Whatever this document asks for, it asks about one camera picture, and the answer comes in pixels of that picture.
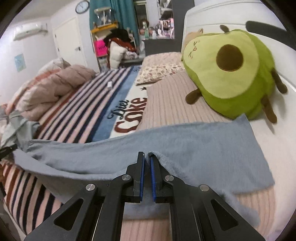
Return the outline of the grey-blue fleece pants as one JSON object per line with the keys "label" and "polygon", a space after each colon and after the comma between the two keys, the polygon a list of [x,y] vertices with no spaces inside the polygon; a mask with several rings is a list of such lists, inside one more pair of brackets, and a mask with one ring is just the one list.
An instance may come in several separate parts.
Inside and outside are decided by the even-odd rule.
{"label": "grey-blue fleece pants", "polygon": [[241,205],[236,194],[268,188],[274,179],[244,115],[228,123],[162,126],[86,144],[28,140],[14,151],[14,160],[67,202],[87,184],[124,174],[139,152],[146,159],[155,155],[186,184],[210,186],[252,226],[259,225],[258,213]]}

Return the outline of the striped pink navy blanket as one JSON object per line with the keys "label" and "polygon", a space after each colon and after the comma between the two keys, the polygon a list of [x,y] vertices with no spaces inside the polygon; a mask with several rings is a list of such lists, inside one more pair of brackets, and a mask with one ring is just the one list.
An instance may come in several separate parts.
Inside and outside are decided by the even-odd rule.
{"label": "striped pink navy blanket", "polygon": [[[121,136],[114,130],[124,117],[128,93],[135,85],[140,66],[102,72],[56,102],[39,120],[38,139],[64,143],[88,143]],[[112,81],[111,90],[107,82]],[[11,158],[4,168],[4,204],[22,235],[29,234],[54,213],[61,202],[33,174],[22,170]]]}

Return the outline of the pale green garment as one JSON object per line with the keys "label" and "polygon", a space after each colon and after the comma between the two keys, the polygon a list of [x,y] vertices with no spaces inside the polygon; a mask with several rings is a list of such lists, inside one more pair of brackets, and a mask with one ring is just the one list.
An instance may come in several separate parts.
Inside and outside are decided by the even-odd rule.
{"label": "pale green garment", "polygon": [[9,147],[14,144],[24,150],[28,141],[34,139],[38,129],[41,127],[39,122],[26,119],[17,110],[9,115],[1,110],[1,148]]}

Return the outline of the pink beige duvet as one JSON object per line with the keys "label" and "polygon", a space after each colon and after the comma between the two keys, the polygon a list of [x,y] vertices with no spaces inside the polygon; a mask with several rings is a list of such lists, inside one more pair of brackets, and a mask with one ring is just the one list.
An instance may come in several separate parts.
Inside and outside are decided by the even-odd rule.
{"label": "pink beige duvet", "polygon": [[95,77],[93,69],[55,59],[26,81],[4,108],[6,115],[17,110],[30,121],[38,121],[61,97]]}

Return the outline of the green avocado plush toy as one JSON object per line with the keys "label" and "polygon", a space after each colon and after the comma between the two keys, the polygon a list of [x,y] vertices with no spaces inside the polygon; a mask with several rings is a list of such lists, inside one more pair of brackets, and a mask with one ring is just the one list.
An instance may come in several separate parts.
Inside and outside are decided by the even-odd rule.
{"label": "green avocado plush toy", "polygon": [[187,94],[186,102],[194,104],[203,97],[229,119],[245,114],[253,120],[263,111],[271,123],[277,123],[269,98],[275,89],[286,94],[287,86],[271,51],[247,31],[220,28],[222,33],[203,33],[191,40],[182,53],[184,68],[197,87]]}

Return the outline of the floral pillow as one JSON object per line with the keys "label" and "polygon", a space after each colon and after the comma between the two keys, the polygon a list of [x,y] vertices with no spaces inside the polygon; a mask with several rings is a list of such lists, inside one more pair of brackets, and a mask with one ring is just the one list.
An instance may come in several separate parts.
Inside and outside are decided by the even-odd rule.
{"label": "floral pillow", "polygon": [[155,83],[179,71],[185,71],[181,52],[149,55],[144,58],[135,85]]}

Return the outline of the white puffy jacket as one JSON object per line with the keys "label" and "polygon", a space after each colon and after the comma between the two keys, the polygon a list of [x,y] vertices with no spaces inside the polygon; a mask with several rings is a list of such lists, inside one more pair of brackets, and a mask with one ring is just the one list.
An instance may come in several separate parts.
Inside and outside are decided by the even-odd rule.
{"label": "white puffy jacket", "polygon": [[138,59],[137,50],[128,42],[112,41],[109,46],[109,68],[118,69],[121,61]]}

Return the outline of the pink shopping bag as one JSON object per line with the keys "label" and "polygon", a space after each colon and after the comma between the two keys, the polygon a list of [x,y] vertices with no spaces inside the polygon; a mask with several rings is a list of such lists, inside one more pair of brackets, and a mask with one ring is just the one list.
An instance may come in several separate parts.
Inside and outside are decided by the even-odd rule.
{"label": "pink shopping bag", "polygon": [[94,49],[97,57],[102,57],[107,54],[107,47],[102,39],[94,41]]}

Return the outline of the white door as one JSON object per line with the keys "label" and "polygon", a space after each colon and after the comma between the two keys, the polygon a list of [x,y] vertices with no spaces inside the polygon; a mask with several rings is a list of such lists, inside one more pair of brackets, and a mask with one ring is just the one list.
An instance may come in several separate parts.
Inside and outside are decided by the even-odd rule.
{"label": "white door", "polygon": [[58,56],[71,65],[87,66],[77,18],[65,20],[59,16],[52,16],[51,24]]}

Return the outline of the tan plush toy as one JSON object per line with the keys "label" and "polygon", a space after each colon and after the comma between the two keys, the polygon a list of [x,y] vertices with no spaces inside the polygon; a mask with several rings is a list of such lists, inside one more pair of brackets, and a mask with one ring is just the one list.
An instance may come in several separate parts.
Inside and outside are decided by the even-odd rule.
{"label": "tan plush toy", "polygon": [[182,53],[184,52],[185,47],[187,46],[187,44],[188,44],[191,40],[193,40],[193,39],[195,39],[195,38],[197,38],[197,37],[199,37],[199,36],[201,36],[201,35],[203,35],[203,28],[199,29],[197,32],[190,32],[190,33],[188,33],[188,34],[186,35],[186,37],[185,37],[183,43],[182,43],[182,49],[181,49],[181,52],[182,52]]}

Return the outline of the yellow shelf unit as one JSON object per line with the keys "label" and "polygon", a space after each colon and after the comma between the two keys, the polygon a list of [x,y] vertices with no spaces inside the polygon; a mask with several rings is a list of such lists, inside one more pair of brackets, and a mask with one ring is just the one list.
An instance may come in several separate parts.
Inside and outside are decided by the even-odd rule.
{"label": "yellow shelf unit", "polygon": [[114,22],[112,24],[101,25],[91,30],[92,34],[105,31],[105,30],[112,30],[118,28],[118,22]]}

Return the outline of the white bed headboard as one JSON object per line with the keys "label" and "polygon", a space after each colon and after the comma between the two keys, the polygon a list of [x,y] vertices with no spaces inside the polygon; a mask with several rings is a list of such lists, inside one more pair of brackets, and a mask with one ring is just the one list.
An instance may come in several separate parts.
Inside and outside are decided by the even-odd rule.
{"label": "white bed headboard", "polygon": [[[185,14],[183,38],[190,32],[203,29],[203,33],[221,33],[220,25],[229,30],[247,30],[248,21],[268,24],[286,31],[278,17],[261,1],[204,1]],[[295,49],[259,33],[257,36],[272,52],[279,75],[295,85]]]}

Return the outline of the white air conditioner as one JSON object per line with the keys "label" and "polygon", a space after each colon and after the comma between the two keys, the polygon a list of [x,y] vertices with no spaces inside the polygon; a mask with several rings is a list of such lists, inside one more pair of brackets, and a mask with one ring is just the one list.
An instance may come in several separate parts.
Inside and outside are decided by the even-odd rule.
{"label": "white air conditioner", "polygon": [[36,23],[23,24],[15,28],[14,41],[18,41],[39,33],[47,33],[47,32],[48,32],[47,23],[36,22]]}

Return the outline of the teal curtain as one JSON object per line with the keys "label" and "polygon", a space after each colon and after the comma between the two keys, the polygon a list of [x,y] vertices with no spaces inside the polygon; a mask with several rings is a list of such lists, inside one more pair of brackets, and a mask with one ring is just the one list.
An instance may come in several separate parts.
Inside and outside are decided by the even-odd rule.
{"label": "teal curtain", "polygon": [[91,30],[93,29],[93,23],[98,20],[94,10],[111,7],[114,11],[115,19],[119,22],[119,27],[122,29],[130,28],[136,44],[139,45],[137,18],[132,0],[90,0],[89,2],[89,27]]}

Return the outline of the dark grey bookshelf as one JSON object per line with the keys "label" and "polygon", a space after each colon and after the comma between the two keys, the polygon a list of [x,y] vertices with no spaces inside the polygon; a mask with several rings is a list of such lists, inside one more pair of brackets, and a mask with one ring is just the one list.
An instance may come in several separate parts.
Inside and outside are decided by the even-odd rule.
{"label": "dark grey bookshelf", "polygon": [[155,30],[159,33],[156,39],[144,41],[145,55],[167,52],[180,52],[184,32],[184,19],[186,12],[193,8],[193,0],[158,1],[162,14]]}

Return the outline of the blue wall poster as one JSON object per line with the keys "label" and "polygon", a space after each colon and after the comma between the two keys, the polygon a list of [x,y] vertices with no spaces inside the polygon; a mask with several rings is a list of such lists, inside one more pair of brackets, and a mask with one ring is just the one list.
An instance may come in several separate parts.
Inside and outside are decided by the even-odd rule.
{"label": "blue wall poster", "polygon": [[26,69],[26,63],[23,54],[15,56],[14,60],[17,72],[21,72],[22,70]]}

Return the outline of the round wall clock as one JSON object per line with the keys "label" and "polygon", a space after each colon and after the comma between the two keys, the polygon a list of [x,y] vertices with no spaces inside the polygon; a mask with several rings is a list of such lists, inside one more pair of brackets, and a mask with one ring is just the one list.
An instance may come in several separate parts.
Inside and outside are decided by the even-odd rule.
{"label": "round wall clock", "polygon": [[77,14],[83,14],[85,12],[88,11],[88,9],[90,8],[90,3],[89,1],[87,0],[83,0],[83,1],[80,1],[76,7],[75,7],[75,12]]}

